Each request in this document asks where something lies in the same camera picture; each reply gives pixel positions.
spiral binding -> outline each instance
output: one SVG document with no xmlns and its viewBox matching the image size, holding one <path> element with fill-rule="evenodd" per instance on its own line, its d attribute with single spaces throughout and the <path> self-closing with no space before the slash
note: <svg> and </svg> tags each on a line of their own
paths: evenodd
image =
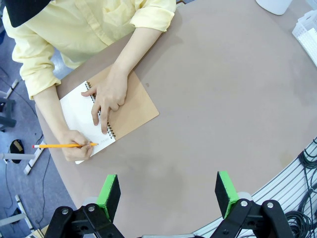
<svg viewBox="0 0 317 238">
<path fill-rule="evenodd" d="M 87 90 L 89 90 L 89 89 L 91 88 L 90 83 L 87 82 L 87 81 L 85 82 L 85 86 L 86 86 Z M 90 98 L 91 98 L 91 100 L 93 101 L 93 103 L 95 103 L 96 95 L 95 95 L 95 94 L 92 94 L 92 95 L 90 95 Z M 114 134 L 114 132 L 113 132 L 113 130 L 112 130 L 111 125 L 110 125 L 109 122 L 107 123 L 107 126 L 108 126 L 108 128 L 107 128 L 108 135 L 110 136 L 111 139 L 112 139 L 112 138 L 115 138 L 115 134 Z"/>
</svg>

person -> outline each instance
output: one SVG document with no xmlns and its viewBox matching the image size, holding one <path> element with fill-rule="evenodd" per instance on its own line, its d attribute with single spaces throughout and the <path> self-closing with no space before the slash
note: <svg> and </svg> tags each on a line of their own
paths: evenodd
<svg viewBox="0 0 317 238">
<path fill-rule="evenodd" d="M 3 24 L 16 42 L 12 58 L 23 63 L 20 75 L 68 161 L 86 160 L 93 148 L 78 131 L 69 130 L 56 93 L 61 81 L 54 74 L 54 47 L 64 63 L 75 69 L 91 56 L 133 32 L 113 63 L 107 79 L 82 93 L 96 93 L 94 125 L 107 131 L 108 111 L 124 104 L 128 74 L 167 30 L 176 9 L 175 0 L 6 0 Z"/>
</svg>

yellow shirt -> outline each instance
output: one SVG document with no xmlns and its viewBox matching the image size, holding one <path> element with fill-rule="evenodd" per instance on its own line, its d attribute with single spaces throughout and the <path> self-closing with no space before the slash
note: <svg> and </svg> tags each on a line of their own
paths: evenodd
<svg viewBox="0 0 317 238">
<path fill-rule="evenodd" d="M 12 58 L 23 63 L 20 75 L 32 99 L 60 84 L 53 74 L 54 47 L 68 67 L 76 68 L 135 27 L 166 31 L 175 8 L 175 0 L 52 0 L 16 28 L 4 9 L 3 24 L 15 39 Z"/>
</svg>

hand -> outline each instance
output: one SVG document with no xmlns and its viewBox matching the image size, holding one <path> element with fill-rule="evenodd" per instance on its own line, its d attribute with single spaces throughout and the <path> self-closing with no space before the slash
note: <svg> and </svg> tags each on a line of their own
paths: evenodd
<svg viewBox="0 0 317 238">
<path fill-rule="evenodd" d="M 107 78 L 97 85 L 82 93 L 88 97 L 96 94 L 96 100 L 91 110 L 94 125 L 98 125 L 98 113 L 100 114 L 101 130 L 107 134 L 107 121 L 109 110 L 117 111 L 124 104 L 128 87 L 128 72 L 113 65 Z"/>
<path fill-rule="evenodd" d="M 67 161 L 87 160 L 90 158 L 93 148 L 89 140 L 77 130 L 67 130 L 59 140 L 61 144 L 80 144 L 82 147 L 62 148 Z"/>
</svg>

forearm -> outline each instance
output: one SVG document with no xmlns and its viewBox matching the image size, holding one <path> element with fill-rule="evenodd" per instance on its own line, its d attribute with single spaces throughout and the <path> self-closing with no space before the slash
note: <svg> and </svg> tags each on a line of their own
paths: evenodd
<svg viewBox="0 0 317 238">
<path fill-rule="evenodd" d="M 52 86 L 34 96 L 34 100 L 54 136 L 61 141 L 63 133 L 68 130 L 63 111 L 57 96 L 56 87 Z"/>
<path fill-rule="evenodd" d="M 115 61 L 114 66 L 129 74 L 161 33 L 161 31 L 152 28 L 136 28 L 129 42 Z"/>
</svg>

